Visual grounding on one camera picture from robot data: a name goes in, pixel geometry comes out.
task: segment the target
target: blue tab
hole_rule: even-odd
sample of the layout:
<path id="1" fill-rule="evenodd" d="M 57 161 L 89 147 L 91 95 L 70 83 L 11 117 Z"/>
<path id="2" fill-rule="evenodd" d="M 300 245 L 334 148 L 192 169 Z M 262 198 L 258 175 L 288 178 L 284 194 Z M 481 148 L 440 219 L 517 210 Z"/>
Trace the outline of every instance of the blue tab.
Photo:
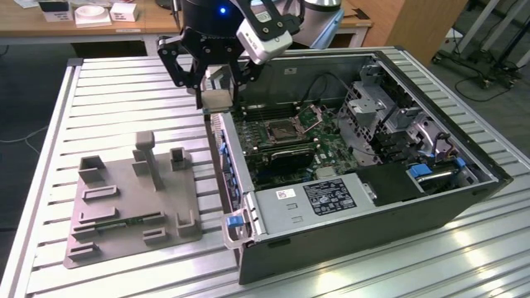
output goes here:
<path id="1" fill-rule="evenodd" d="M 410 173 L 414 178 L 418 178 L 421 176 L 433 174 L 432 169 L 428 167 L 428 165 L 421 164 L 421 165 L 413 165 L 410 169 Z"/>
<path id="2" fill-rule="evenodd" d="M 244 216 L 241 215 L 232 216 L 226 219 L 226 225 L 229 226 L 229 228 L 242 227 L 245 224 L 246 223 L 244 221 Z"/>
<path id="3" fill-rule="evenodd" d="M 220 154 L 224 154 L 225 149 L 226 149 L 226 142 L 222 143 L 222 146 L 220 148 Z"/>
<path id="4" fill-rule="evenodd" d="M 463 157 L 457 157 L 456 163 L 457 163 L 459 168 L 461 168 L 461 169 L 467 166 L 467 162 L 463 159 Z"/>

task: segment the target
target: sticker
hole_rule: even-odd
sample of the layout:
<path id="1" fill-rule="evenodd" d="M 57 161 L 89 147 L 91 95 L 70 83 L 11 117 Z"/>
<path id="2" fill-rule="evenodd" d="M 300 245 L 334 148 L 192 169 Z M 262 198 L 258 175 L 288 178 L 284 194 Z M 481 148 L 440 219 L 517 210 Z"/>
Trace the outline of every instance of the sticker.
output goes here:
<path id="1" fill-rule="evenodd" d="M 290 197 L 296 197 L 296 190 L 293 188 L 284 189 L 282 191 L 277 191 L 278 200 L 289 199 Z"/>
<path id="2" fill-rule="evenodd" d="M 332 214 L 357 207 L 342 179 L 306 185 L 305 191 L 317 215 Z"/>
<path id="3" fill-rule="evenodd" d="M 272 15 L 269 14 L 268 11 L 261 12 L 260 14 L 257 14 L 257 19 L 265 23 L 269 22 L 270 20 L 273 20 Z"/>
<path id="4" fill-rule="evenodd" d="M 142 32 L 141 29 L 117 29 L 117 33 Z"/>

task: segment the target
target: white object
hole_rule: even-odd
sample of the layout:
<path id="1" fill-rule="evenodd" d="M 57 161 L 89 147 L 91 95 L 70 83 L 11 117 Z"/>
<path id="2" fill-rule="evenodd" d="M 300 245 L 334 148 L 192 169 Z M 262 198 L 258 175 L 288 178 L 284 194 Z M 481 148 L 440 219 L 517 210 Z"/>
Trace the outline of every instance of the white object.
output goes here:
<path id="1" fill-rule="evenodd" d="M 440 46 L 440 49 L 449 53 L 453 53 L 453 51 L 456 50 L 457 44 L 463 40 L 463 37 L 464 37 L 464 35 L 461 32 L 459 32 L 455 28 L 449 29 L 447 39 L 444 40 L 443 45 Z"/>
<path id="2" fill-rule="evenodd" d="M 237 36 L 249 52 L 250 58 L 258 65 L 280 56 L 293 44 L 293 36 L 288 31 L 282 36 L 269 41 L 261 40 L 248 19 L 244 20 L 240 26 Z"/>
<path id="3" fill-rule="evenodd" d="M 115 3 L 111 9 L 111 19 L 122 22 L 137 22 L 139 10 L 134 3 Z"/>
<path id="4" fill-rule="evenodd" d="M 35 0 L 15 0 L 18 5 L 21 5 L 22 8 L 31 8 L 31 7 L 38 7 L 39 3 Z"/>
<path id="5" fill-rule="evenodd" d="M 113 25 L 109 10 L 97 5 L 79 7 L 75 10 L 75 25 L 78 28 Z"/>
<path id="6" fill-rule="evenodd" d="M 47 22 L 65 22 L 74 20 L 73 5 L 69 5 L 69 10 L 66 11 L 43 11 L 43 14 Z"/>

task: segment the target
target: cable on floor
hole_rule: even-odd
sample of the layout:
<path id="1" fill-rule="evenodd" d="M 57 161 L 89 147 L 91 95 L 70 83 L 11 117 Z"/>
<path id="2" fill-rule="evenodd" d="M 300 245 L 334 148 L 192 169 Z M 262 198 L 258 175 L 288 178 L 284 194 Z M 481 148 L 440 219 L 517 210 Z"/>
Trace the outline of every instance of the cable on floor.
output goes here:
<path id="1" fill-rule="evenodd" d="M 459 85 L 461 85 L 465 81 L 469 81 L 469 80 L 477 79 L 477 78 L 480 78 L 480 76 L 472 76 L 472 77 L 469 77 L 469 78 L 467 78 L 467 79 L 463 79 L 463 80 L 459 81 L 457 84 L 456 84 L 456 90 L 457 90 L 457 92 L 459 92 L 465 98 L 468 98 L 471 101 L 476 101 L 476 102 L 487 102 L 487 101 L 491 101 L 491 100 L 493 100 L 495 98 L 497 98 L 499 96 L 504 95 L 505 93 L 508 93 L 508 92 L 512 90 L 512 89 L 507 89 L 504 92 L 500 92 L 499 94 L 493 95 L 492 97 L 489 97 L 489 98 L 487 98 L 487 99 L 476 99 L 476 98 L 472 98 L 471 96 L 465 95 L 465 93 L 459 89 Z"/>
<path id="2" fill-rule="evenodd" d="M 34 145 L 30 143 L 30 138 L 34 137 L 39 132 L 42 132 L 43 130 L 49 129 L 49 125 L 45 126 L 43 128 L 38 129 L 37 131 L 34 131 L 33 133 L 30 133 L 26 137 L 23 138 L 18 138 L 15 140 L 0 140 L 0 144 L 14 144 L 14 143 L 19 143 L 19 142 L 25 142 L 26 145 L 35 151 L 35 153 L 39 155 L 41 152 L 39 150 L 34 147 Z"/>

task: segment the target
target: metal work surface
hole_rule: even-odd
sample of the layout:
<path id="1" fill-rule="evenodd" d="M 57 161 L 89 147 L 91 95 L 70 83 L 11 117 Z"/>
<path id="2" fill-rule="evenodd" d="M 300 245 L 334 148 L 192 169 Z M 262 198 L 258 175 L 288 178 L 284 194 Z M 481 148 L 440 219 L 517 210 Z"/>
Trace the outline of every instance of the metal work surface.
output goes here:
<path id="1" fill-rule="evenodd" d="M 408 53 L 390 59 L 515 177 L 444 228 L 253 284 L 238 285 L 204 117 L 154 57 L 70 66 L 6 269 L 0 297 L 525 296 L 530 292 L 529 159 Z M 155 151 L 194 156 L 204 238 L 69 270 L 63 266 L 82 156 L 133 157 L 135 132 Z"/>

